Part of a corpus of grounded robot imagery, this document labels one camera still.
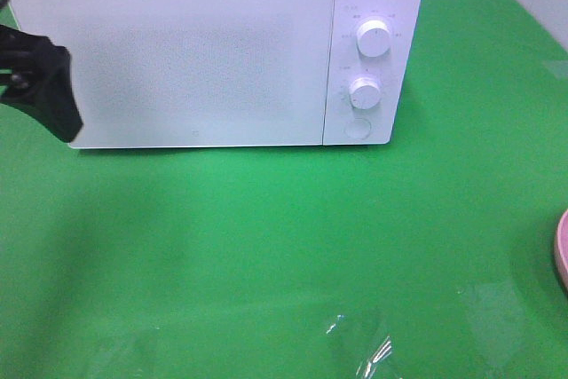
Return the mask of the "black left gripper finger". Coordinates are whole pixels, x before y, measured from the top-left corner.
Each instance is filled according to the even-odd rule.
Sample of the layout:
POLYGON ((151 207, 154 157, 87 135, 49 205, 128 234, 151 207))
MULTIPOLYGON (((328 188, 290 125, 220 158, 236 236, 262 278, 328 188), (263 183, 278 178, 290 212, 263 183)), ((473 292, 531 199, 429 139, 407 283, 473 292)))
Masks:
POLYGON ((38 36, 31 58, 37 79, 32 101, 36 120, 56 138, 70 143, 83 128, 71 83, 71 55, 47 36, 38 36))

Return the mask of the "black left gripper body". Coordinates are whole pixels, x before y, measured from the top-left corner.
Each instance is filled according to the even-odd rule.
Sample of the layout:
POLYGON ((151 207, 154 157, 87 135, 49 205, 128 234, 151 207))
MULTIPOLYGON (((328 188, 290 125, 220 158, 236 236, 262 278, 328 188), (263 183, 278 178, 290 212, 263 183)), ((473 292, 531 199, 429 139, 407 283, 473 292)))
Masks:
POLYGON ((46 108, 47 72, 40 57, 49 39, 1 26, 1 103, 14 108, 46 108))

